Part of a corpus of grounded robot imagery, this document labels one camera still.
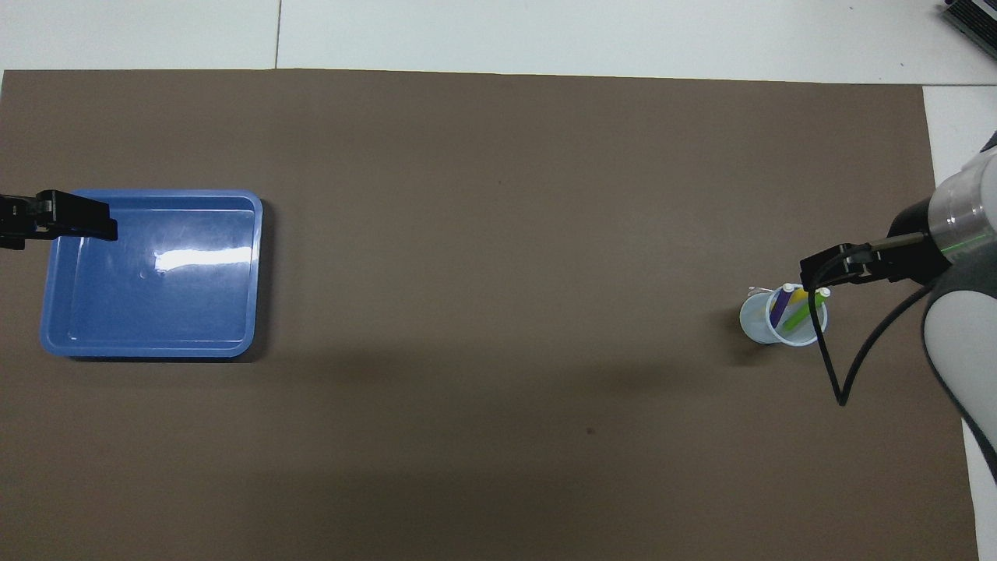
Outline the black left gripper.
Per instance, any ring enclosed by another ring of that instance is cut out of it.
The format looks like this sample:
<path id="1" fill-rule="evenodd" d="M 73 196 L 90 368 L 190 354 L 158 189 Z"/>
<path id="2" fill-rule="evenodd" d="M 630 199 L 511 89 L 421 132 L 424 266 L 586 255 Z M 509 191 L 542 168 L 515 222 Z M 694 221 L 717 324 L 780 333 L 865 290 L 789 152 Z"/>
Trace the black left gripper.
<path id="1" fill-rule="evenodd" d="M 24 251 L 28 239 L 52 241 L 52 196 L 40 192 L 35 196 L 1 196 L 1 246 L 9 251 Z M 66 235 L 118 240 L 118 222 L 111 217 L 107 203 L 56 192 L 56 228 Z"/>

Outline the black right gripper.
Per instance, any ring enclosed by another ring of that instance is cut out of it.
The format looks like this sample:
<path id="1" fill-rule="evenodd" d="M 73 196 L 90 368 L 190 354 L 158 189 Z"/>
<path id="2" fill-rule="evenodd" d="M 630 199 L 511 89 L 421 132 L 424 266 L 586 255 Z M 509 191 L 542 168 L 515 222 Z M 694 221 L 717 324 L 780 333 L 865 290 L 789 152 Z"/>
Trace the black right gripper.
<path id="1" fill-rule="evenodd" d="M 885 238 L 869 244 L 839 244 L 813 253 L 800 262 L 800 284 L 804 288 L 830 285 L 890 283 L 912 280 L 929 284 L 950 269 L 951 262 L 938 249 L 930 234 L 930 199 L 901 210 Z"/>

